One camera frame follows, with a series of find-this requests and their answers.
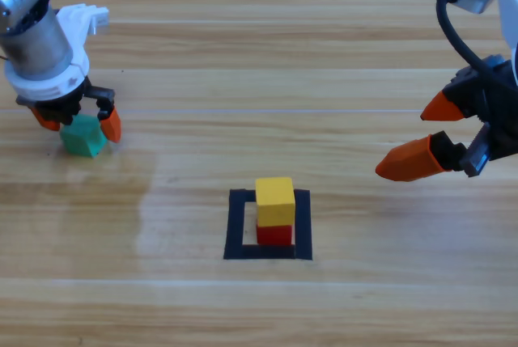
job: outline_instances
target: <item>orange fingertip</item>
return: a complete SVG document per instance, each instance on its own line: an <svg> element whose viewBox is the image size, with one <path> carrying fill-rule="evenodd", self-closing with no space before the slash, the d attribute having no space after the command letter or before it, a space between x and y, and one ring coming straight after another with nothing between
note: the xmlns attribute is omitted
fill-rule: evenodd
<svg viewBox="0 0 518 347"><path fill-rule="evenodd" d="M46 129L52 130L52 131L59 131L61 125L59 122L56 121L46 121L41 114L36 110L35 108L31 108L32 114L34 114L34 117L38 120L40 125L42 127L45 127Z"/></svg>
<svg viewBox="0 0 518 347"><path fill-rule="evenodd" d="M460 121L464 119L462 111L441 91L426 106L421 114L423 121Z"/></svg>
<svg viewBox="0 0 518 347"><path fill-rule="evenodd" d="M116 108L113 109L112 113L107 119L103 119L100 122L100 128L109 141L118 143L121 140L121 118L119 117Z"/></svg>
<svg viewBox="0 0 518 347"><path fill-rule="evenodd" d="M430 150L431 135L395 147L376 167L376 174L392 181L415 181L445 171Z"/></svg>

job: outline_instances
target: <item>table surface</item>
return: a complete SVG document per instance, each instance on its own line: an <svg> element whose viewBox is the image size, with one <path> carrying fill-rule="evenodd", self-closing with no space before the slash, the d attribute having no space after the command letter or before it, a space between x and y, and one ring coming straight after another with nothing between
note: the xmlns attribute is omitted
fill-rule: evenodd
<svg viewBox="0 0 518 347"><path fill-rule="evenodd" d="M82 2L111 10L87 51L123 140L69 156L2 78L2 347L518 343L516 158L476 179L374 172L398 144L481 126L419 118L465 66L434 0L53 7ZM508 57L496 4L449 11ZM313 261L223 259L229 190L268 176L311 191Z"/></svg>

